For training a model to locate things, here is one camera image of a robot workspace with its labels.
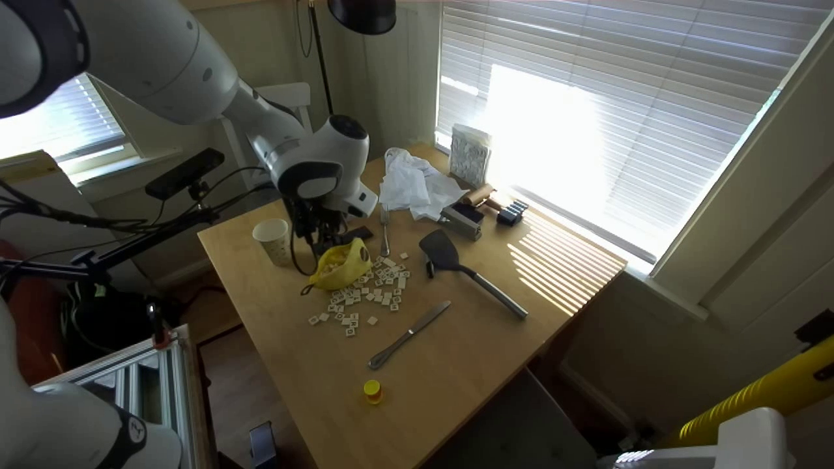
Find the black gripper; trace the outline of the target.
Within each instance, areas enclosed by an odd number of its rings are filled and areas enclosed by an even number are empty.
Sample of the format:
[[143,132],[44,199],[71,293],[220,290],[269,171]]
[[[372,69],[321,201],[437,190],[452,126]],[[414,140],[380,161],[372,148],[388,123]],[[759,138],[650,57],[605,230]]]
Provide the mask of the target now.
[[281,175],[285,209],[293,231],[302,238],[312,255],[321,259],[341,241],[345,214],[325,205],[341,170],[325,161],[295,164]]

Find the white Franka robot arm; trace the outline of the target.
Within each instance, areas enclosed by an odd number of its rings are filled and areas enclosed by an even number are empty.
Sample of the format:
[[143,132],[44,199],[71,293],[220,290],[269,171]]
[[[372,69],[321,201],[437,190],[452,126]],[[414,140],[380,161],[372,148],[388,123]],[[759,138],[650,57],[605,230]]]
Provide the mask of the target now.
[[[269,170],[293,225],[337,231],[372,214],[359,182],[371,136],[345,114],[304,130],[252,92],[178,0],[0,0],[0,112],[22,114],[89,72],[149,112],[196,126],[231,123]],[[0,469],[179,469],[183,441],[74,383],[31,389],[19,333],[0,311]]]

